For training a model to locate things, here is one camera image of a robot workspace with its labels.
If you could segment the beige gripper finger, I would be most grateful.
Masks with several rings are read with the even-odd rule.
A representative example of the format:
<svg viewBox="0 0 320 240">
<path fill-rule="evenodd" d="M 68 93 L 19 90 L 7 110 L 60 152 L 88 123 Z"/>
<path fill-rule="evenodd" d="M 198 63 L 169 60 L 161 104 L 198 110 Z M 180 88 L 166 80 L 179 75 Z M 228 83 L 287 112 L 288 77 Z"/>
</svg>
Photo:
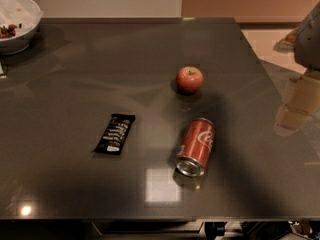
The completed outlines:
<svg viewBox="0 0 320 240">
<path fill-rule="evenodd" d="M 280 136 L 290 136 L 299 130 L 320 108 L 320 72 L 307 70 L 286 85 L 274 130 Z"/>
</svg>

